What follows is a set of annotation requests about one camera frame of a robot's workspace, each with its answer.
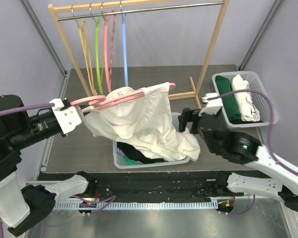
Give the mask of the light blue hanger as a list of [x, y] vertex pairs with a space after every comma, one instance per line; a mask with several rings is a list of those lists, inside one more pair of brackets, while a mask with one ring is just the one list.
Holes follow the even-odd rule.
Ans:
[[120, 10], [122, 16], [122, 48], [123, 48], [123, 68], [125, 86], [129, 86], [128, 60], [127, 60], [127, 41], [126, 41], [126, 15], [122, 12], [122, 1], [120, 1]]

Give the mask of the lime green hanger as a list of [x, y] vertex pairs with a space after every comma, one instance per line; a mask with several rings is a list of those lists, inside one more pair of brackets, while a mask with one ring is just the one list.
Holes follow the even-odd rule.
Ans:
[[92, 16], [91, 3], [89, 5], [89, 12], [90, 12], [91, 18], [93, 19], [93, 21], [95, 23], [95, 41], [94, 41], [95, 46], [94, 46], [94, 49], [95, 49], [95, 70], [96, 70], [97, 85], [98, 85], [99, 93], [103, 94], [103, 87], [102, 87], [103, 71], [100, 69], [100, 54], [99, 54], [100, 17], [95, 19], [95, 17]]

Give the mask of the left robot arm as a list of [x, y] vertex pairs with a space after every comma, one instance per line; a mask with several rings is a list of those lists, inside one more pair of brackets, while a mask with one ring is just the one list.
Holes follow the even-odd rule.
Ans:
[[0, 227], [18, 237], [44, 220], [60, 203], [82, 194], [90, 198], [96, 180], [86, 172], [53, 185], [27, 185], [17, 181], [21, 151], [56, 134], [66, 136], [84, 123], [80, 106], [67, 99], [53, 99], [37, 105], [37, 114], [28, 115], [30, 107], [16, 95], [0, 96]]

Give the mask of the white tank top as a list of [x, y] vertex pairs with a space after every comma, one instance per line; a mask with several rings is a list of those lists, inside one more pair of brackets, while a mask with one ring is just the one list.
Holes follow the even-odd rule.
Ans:
[[201, 152], [195, 136], [178, 132], [172, 124], [168, 82], [144, 87], [144, 96], [85, 116], [93, 136], [103, 136], [135, 147], [149, 159], [196, 161]]

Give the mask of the yellow plastic hanger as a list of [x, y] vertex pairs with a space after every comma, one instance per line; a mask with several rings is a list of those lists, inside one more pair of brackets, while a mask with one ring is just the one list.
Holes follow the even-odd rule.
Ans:
[[94, 85], [94, 77], [93, 77], [93, 70], [92, 70], [92, 60], [91, 60], [91, 53], [90, 53], [90, 43], [89, 43], [89, 34], [88, 34], [87, 23], [84, 18], [82, 19], [81, 24], [78, 23], [78, 20], [76, 19], [75, 15], [74, 15], [73, 5], [71, 6], [71, 12], [72, 12], [72, 16], [74, 17], [74, 19], [77, 23], [78, 30], [79, 30], [79, 37], [80, 37], [81, 46], [82, 46], [82, 50], [83, 50], [89, 87], [90, 87], [92, 95], [97, 95], [95, 85]]

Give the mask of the pink hanger with white top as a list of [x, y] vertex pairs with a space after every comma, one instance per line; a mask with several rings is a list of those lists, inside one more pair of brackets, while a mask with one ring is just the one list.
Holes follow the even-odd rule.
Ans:
[[124, 102], [129, 102], [138, 98], [145, 97], [151, 92], [165, 92], [164, 89], [167, 88], [167, 92], [174, 89], [176, 86], [175, 83], [162, 83], [158, 85], [154, 85], [151, 87], [144, 87], [140, 88], [136, 91], [128, 92], [125, 95], [120, 95], [117, 98], [109, 98], [108, 96], [105, 97], [104, 95], [97, 95], [97, 96], [90, 96], [86, 98], [77, 99], [73, 102], [71, 102], [72, 106], [79, 106], [82, 104], [88, 103], [89, 109], [86, 109], [85, 111], [100, 111]]

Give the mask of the green tank top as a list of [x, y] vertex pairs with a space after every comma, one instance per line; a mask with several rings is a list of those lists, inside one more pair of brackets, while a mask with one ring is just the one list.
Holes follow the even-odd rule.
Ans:
[[126, 155], [124, 155], [124, 161], [125, 161], [126, 165], [128, 165], [128, 166], [140, 165], [139, 162], [129, 159]]

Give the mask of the black tank top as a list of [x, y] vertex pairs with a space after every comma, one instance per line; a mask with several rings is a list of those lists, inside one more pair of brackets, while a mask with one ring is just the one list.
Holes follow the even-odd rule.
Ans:
[[117, 146], [120, 150], [122, 150], [124, 155], [127, 156], [127, 158], [130, 160], [141, 162], [143, 164], [154, 164], [154, 163], [165, 162], [163, 158], [156, 158], [156, 159], [147, 158], [142, 152], [140, 152], [130, 144], [118, 142]]

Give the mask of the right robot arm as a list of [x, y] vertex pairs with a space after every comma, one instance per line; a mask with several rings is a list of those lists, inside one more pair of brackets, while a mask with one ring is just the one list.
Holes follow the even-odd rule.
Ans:
[[198, 115], [199, 110], [185, 108], [178, 117], [179, 130], [192, 123], [191, 132], [204, 140], [208, 150], [231, 163], [254, 168], [266, 178], [254, 178], [234, 172], [219, 172], [214, 182], [219, 196], [254, 194], [279, 201], [298, 212], [298, 168], [287, 171], [282, 159], [274, 161], [260, 140], [245, 132], [229, 130], [217, 115]]

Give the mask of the blue striped tank top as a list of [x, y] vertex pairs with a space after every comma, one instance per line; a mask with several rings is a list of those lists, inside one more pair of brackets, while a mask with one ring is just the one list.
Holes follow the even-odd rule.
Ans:
[[117, 152], [118, 154], [122, 154], [122, 155], [124, 154], [123, 151], [120, 150], [119, 148], [117, 148], [116, 152]]

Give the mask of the pink hanger with striped top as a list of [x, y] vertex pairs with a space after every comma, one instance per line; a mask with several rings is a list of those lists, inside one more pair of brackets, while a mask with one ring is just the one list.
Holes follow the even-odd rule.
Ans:
[[112, 21], [112, 33], [109, 38], [109, 19], [110, 15], [104, 15], [103, 4], [101, 4], [101, 14], [104, 19], [104, 69], [105, 69], [105, 80], [107, 91], [110, 93], [112, 91], [112, 65], [113, 65], [113, 55], [114, 55], [114, 40], [115, 40], [115, 26], [116, 26], [116, 15], [113, 15]]

